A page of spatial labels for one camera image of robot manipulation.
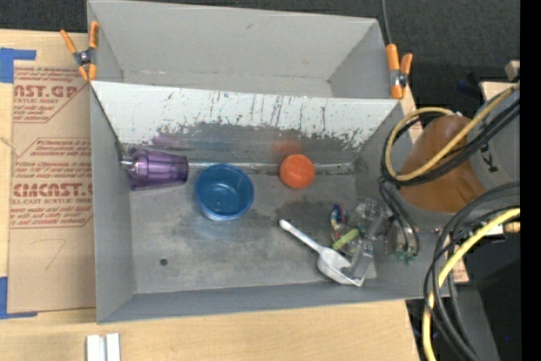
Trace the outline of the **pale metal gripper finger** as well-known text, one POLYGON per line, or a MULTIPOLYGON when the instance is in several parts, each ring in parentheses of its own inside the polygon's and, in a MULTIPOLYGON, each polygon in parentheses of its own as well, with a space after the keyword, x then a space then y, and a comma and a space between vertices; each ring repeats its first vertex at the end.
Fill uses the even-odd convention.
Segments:
POLYGON ((357 287, 364 283, 369 266, 373 263, 374 246, 370 241, 362 241, 356 248, 351 261, 350 274, 357 287))
POLYGON ((363 218, 358 224, 360 240, 363 243, 373 242, 377 238, 382 222, 382 215, 363 218))

